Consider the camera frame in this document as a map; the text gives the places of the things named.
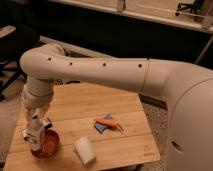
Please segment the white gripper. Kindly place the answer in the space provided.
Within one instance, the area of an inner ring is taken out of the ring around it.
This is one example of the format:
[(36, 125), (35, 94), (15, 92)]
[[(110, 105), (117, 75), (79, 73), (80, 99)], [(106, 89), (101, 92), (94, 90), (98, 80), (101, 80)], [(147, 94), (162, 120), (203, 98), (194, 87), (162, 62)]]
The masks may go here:
[(43, 117), (49, 109), (50, 101), (45, 98), (23, 98), (26, 120), (30, 122), (34, 114)]

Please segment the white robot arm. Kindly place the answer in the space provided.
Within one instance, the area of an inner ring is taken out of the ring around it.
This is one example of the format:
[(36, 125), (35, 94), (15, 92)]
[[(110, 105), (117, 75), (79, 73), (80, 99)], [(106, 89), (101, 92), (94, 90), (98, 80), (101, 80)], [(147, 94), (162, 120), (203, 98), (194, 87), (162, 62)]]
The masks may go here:
[(58, 78), (142, 93), (167, 102), (165, 171), (213, 171), (213, 70), (147, 58), (77, 58), (58, 44), (23, 53), (27, 74), (22, 99), (28, 109), (49, 104)]

